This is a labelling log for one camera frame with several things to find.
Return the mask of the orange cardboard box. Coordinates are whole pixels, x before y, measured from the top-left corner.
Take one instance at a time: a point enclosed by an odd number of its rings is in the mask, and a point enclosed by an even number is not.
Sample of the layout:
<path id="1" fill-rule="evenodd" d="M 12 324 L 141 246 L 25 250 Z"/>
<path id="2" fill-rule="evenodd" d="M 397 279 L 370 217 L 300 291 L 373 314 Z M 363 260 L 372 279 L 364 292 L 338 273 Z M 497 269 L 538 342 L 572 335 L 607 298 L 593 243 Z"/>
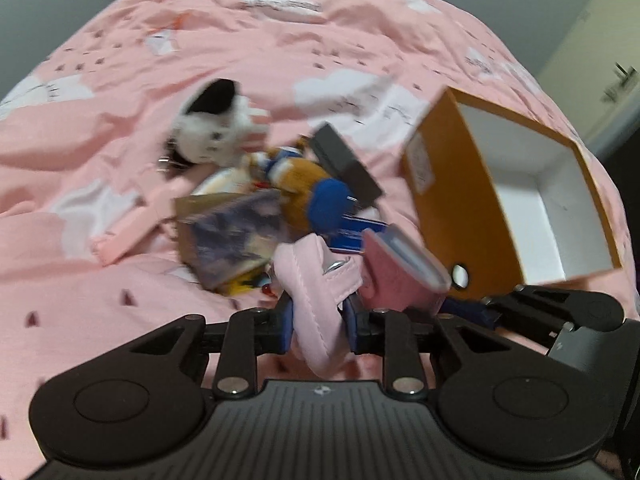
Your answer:
<path id="1" fill-rule="evenodd" d="M 584 153 L 513 110 L 445 89 L 402 154 L 426 248 L 452 296 L 577 287 L 622 265 Z"/>

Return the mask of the yellow toy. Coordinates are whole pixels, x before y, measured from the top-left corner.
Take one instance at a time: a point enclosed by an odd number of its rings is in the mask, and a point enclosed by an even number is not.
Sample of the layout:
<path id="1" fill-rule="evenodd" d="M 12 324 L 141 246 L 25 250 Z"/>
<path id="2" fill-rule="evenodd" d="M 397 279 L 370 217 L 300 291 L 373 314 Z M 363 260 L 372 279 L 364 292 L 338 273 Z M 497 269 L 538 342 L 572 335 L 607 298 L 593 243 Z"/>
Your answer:
<path id="1" fill-rule="evenodd" d="M 274 296 L 271 287 L 271 278 L 265 266 L 260 266 L 259 268 L 238 275 L 216 288 L 218 294 L 227 297 L 240 296 L 252 290 L 259 290 L 263 295 L 268 297 Z"/>

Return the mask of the pink patterned bedsheet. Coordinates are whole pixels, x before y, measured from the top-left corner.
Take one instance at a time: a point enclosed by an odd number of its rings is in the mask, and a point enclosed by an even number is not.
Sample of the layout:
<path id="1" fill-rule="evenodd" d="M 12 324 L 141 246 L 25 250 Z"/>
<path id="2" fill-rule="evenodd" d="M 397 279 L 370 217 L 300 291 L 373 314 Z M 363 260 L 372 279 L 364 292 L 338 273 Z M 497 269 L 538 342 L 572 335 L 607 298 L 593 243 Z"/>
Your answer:
<path id="1" fill-rule="evenodd" d="M 273 255 L 273 297 L 203 288 L 176 218 L 174 238 L 156 228 L 100 263 L 94 240 L 137 205 L 134 178 L 158 168 L 183 103 L 219 78 L 271 116 L 250 153 L 303 145 L 318 162 L 309 139 L 327 122 L 383 192 L 367 208 L 352 196 L 347 214 L 426 250 L 401 159 L 445 89 L 568 136 L 622 265 L 523 286 L 604 292 L 639 323 L 611 178 L 472 14 L 442 0 L 118 0 L 1 103 L 3 478 L 638 477 L 639 383 L 608 384 L 510 330 L 363 305 L 370 352 L 349 349 L 323 379 L 294 330 L 277 352 Z"/>

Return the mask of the blue card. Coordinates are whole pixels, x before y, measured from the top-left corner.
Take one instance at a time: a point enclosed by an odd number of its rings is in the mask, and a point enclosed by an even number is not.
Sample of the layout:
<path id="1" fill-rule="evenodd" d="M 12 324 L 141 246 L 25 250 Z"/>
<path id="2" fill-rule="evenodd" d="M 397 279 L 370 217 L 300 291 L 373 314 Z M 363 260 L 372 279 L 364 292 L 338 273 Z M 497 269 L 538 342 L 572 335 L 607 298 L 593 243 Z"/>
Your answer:
<path id="1" fill-rule="evenodd" d="M 387 223 L 381 220 L 343 214 L 337 229 L 326 237 L 326 244 L 332 252 L 360 254 L 363 248 L 362 234 L 365 230 L 381 233 L 386 229 Z"/>

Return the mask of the dark grey small box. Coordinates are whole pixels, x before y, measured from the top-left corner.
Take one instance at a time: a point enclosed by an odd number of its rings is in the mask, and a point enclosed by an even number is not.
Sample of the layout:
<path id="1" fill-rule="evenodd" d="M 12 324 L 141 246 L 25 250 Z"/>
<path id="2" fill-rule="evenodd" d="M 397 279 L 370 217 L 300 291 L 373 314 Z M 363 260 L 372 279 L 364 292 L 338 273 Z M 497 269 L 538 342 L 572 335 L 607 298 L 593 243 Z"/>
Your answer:
<path id="1" fill-rule="evenodd" d="M 362 208 L 371 207 L 383 195 L 366 166 L 327 122 L 309 139 L 311 151 L 326 172 L 344 182 Z"/>

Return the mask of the white illustrated card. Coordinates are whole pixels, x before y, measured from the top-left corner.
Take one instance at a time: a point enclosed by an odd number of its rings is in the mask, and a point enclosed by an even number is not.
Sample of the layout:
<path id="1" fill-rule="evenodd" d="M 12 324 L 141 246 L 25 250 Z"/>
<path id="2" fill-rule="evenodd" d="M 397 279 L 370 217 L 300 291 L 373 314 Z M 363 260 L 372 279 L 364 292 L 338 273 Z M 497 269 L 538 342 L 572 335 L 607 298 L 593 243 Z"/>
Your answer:
<path id="1" fill-rule="evenodd" d="M 250 192 L 252 179 L 250 175 L 239 167 L 224 168 L 203 180 L 192 195 L 209 195 L 218 193 L 244 194 Z"/>

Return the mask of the pink card wallet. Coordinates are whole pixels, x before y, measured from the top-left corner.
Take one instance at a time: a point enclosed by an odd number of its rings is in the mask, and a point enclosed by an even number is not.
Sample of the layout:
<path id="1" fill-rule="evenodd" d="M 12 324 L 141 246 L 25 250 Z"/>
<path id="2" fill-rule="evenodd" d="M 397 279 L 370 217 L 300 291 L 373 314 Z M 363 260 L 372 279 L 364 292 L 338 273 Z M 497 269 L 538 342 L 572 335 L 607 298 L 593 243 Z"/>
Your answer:
<path id="1" fill-rule="evenodd" d="M 439 260 L 394 224 L 362 232 L 361 274 L 359 295 L 370 310 L 413 308 L 436 315 L 451 287 Z"/>

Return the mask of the purple photo card box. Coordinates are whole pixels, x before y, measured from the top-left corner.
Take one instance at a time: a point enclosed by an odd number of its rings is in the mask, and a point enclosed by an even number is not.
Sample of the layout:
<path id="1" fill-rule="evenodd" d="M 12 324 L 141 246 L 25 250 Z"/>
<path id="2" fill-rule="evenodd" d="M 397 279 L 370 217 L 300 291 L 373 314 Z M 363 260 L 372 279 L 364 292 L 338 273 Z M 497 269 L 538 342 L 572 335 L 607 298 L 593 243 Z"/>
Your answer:
<path id="1" fill-rule="evenodd" d="M 214 290 L 266 264 L 288 239 L 280 193 L 189 195 L 174 200 L 180 259 Z"/>

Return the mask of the pink fabric pouch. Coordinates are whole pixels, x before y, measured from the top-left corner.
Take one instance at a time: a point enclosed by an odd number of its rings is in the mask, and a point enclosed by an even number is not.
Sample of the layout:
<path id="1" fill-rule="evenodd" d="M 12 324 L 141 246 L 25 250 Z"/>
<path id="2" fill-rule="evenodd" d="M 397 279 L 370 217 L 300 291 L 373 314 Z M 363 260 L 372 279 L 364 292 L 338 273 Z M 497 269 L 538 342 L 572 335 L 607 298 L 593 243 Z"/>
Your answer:
<path id="1" fill-rule="evenodd" d="M 341 308 L 362 285 L 359 261 L 334 254 L 322 237 L 309 234 L 278 245 L 272 270 L 292 299 L 296 356 L 315 375 L 334 376 L 349 352 Z"/>

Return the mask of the brown blue plush toy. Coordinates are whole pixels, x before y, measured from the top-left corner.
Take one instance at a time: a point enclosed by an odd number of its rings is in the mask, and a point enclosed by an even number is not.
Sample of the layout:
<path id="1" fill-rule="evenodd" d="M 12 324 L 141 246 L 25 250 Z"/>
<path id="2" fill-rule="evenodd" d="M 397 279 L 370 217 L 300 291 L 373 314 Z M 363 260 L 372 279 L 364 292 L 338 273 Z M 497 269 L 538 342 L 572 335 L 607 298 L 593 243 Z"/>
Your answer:
<path id="1" fill-rule="evenodd" d="M 331 234 L 352 206 L 348 185 L 307 158 L 303 145 L 247 153 L 242 167 L 280 193 L 284 220 L 298 234 Z"/>

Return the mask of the white black plush keychain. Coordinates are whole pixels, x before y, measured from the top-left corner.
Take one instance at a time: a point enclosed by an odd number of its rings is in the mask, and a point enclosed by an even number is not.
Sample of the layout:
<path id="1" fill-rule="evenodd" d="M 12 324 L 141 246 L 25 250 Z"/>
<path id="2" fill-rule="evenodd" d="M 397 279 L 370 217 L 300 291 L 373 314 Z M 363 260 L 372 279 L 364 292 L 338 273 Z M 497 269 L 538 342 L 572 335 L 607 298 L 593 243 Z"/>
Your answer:
<path id="1" fill-rule="evenodd" d="M 209 81 L 183 103 L 157 167 L 170 174 L 203 164 L 232 167 L 244 154 L 262 149 L 270 122 L 268 110 L 244 96 L 236 81 Z"/>

